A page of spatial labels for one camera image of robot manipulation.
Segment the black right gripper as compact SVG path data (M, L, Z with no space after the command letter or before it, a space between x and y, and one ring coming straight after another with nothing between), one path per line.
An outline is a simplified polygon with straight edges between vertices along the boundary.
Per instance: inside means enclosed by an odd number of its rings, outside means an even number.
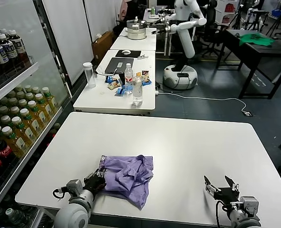
M225 176L229 187L217 188L211 184L209 179L204 175L205 190L213 196L215 200L222 202L236 202L240 195L239 184L235 183L230 177Z

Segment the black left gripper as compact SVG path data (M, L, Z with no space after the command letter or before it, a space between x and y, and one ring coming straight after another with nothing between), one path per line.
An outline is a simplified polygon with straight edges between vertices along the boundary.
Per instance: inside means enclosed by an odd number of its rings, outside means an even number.
M106 186L106 180L104 178L106 173L105 168L98 168L96 172L93 172L84 178L84 189L90 192L99 192Z

